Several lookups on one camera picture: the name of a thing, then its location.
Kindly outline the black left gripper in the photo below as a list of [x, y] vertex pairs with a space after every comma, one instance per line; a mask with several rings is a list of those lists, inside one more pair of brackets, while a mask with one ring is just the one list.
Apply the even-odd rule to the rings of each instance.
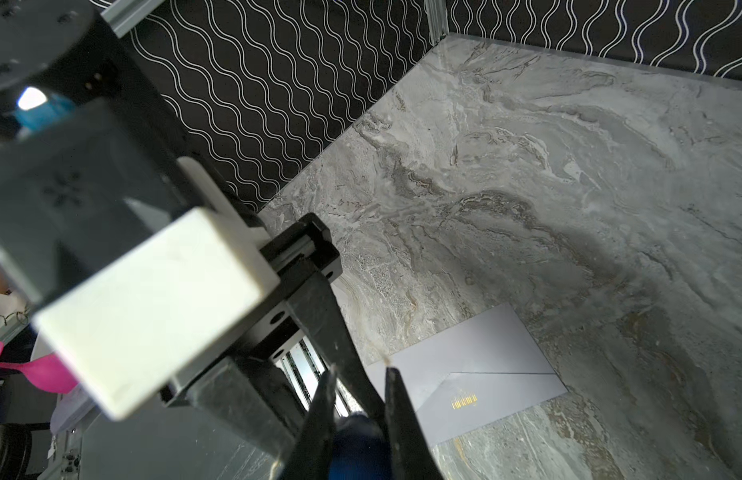
[[[285, 373], [265, 359], [279, 360], [299, 328], [371, 419], [384, 419], [385, 404], [366, 374], [330, 286], [342, 274], [342, 265], [328, 226], [308, 213], [261, 252], [280, 284], [172, 376], [161, 388], [160, 399], [167, 407], [190, 403], [248, 444], [286, 460], [302, 430], [305, 408]], [[299, 277], [291, 270], [301, 260], [319, 272], [310, 273], [298, 287]]]

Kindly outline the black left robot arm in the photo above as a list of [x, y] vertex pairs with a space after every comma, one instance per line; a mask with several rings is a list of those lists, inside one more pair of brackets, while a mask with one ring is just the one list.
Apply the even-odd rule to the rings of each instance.
[[270, 237], [85, 1], [0, 1], [0, 269], [50, 345], [44, 390], [112, 419], [186, 401], [286, 479], [391, 477], [327, 226]]

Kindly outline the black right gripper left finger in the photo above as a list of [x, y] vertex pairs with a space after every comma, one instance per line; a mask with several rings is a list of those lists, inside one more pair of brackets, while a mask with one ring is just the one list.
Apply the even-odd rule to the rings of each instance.
[[323, 480], [329, 477], [336, 430], [336, 383], [334, 368], [323, 372], [301, 433], [279, 479]]

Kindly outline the blue glue stick cap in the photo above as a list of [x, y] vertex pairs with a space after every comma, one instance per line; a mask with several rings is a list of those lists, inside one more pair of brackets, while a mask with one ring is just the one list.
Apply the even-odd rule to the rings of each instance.
[[393, 478], [389, 443], [374, 420], [355, 413], [337, 423], [328, 478]]

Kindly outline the white envelope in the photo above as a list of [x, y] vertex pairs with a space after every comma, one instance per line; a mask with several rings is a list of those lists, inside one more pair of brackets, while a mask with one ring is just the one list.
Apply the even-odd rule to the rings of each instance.
[[508, 303], [365, 367], [380, 394], [390, 365], [434, 447], [567, 392]]

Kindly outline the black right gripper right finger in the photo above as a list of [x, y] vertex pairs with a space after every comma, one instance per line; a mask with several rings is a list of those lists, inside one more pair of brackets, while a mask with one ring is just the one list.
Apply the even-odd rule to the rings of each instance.
[[393, 479], [443, 480], [407, 393], [401, 372], [387, 367], [385, 422]]

